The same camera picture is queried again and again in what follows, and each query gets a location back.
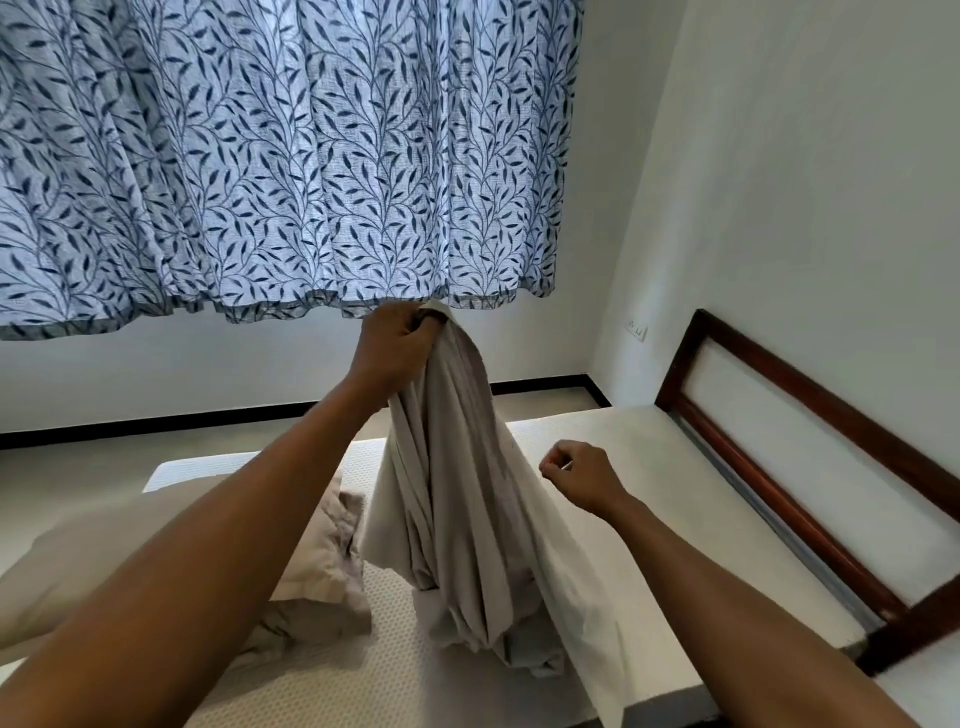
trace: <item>beige pillowcase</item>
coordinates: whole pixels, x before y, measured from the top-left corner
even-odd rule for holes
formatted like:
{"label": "beige pillowcase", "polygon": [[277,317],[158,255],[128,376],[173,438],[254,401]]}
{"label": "beige pillowcase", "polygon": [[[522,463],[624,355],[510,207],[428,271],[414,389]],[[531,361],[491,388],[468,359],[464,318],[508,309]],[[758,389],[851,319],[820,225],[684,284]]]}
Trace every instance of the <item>beige pillowcase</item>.
{"label": "beige pillowcase", "polygon": [[[25,657],[166,523],[226,478],[202,477],[143,493],[51,528],[0,576],[0,665]],[[265,662],[291,643],[369,634],[370,605],[353,532],[363,499],[337,473],[232,667]]]}

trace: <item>forearm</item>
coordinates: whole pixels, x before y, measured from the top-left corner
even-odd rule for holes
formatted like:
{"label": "forearm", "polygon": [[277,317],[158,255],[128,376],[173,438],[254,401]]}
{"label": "forearm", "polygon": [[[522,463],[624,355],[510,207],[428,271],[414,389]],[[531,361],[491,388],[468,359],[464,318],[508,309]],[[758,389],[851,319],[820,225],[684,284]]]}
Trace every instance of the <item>forearm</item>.
{"label": "forearm", "polygon": [[11,724],[184,722],[250,634],[350,440],[346,380],[137,551],[0,689]]}
{"label": "forearm", "polygon": [[635,498],[624,496],[605,517],[714,699],[739,728],[916,728],[850,660]]}

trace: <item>curtain hem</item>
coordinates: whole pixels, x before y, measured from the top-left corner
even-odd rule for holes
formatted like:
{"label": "curtain hem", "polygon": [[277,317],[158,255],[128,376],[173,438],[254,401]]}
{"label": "curtain hem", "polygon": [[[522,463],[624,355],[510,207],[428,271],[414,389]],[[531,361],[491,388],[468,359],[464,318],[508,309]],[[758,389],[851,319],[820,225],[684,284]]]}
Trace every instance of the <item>curtain hem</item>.
{"label": "curtain hem", "polygon": [[0,341],[46,341],[62,338],[63,336],[92,335],[111,333],[126,326],[140,316],[170,316],[181,308],[189,313],[202,311],[206,303],[212,303],[214,310],[224,314],[232,324],[251,324],[267,319],[298,319],[305,316],[314,308],[340,308],[344,318],[358,319],[371,313],[382,303],[387,301],[428,301],[435,299],[443,301],[453,308],[492,309],[504,303],[511,303],[516,298],[518,290],[527,290],[537,298],[545,298],[553,292],[552,279],[522,280],[516,288],[497,291],[493,294],[450,294],[447,286],[436,288],[429,296],[421,298],[399,298],[382,296],[369,299],[341,299],[335,291],[318,290],[307,293],[295,301],[266,301],[248,305],[230,306],[214,301],[206,296],[195,299],[182,297],[168,297],[162,306],[155,303],[134,305],[128,310],[114,316],[101,319],[73,319],[65,322],[51,322],[50,324],[6,324],[0,326]]}

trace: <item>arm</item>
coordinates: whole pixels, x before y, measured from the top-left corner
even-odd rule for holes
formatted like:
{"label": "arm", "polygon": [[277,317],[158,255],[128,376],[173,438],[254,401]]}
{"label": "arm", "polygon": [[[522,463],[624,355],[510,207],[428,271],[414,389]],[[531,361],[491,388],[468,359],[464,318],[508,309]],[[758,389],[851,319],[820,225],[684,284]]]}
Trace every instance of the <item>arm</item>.
{"label": "arm", "polygon": [[623,539],[693,666],[735,725],[917,728],[850,660],[630,496],[603,450],[562,440],[543,458],[540,472]]}
{"label": "arm", "polygon": [[0,686],[4,725],[183,724],[263,612],[357,430],[422,369],[441,324],[366,321],[347,377],[165,526]]}

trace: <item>tiled floor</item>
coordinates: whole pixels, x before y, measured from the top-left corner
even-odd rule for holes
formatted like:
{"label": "tiled floor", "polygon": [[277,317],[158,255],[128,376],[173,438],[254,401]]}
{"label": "tiled floor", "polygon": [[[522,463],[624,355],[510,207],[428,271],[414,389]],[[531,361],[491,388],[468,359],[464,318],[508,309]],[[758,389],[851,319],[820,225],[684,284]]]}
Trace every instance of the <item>tiled floor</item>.
{"label": "tiled floor", "polygon": [[[580,387],[501,395],[494,406],[503,419],[592,409]],[[167,460],[261,449],[294,420],[205,427],[152,435],[0,450],[0,573],[56,522],[88,508],[139,493],[157,465]],[[389,412],[375,414],[358,440],[384,437]]]}

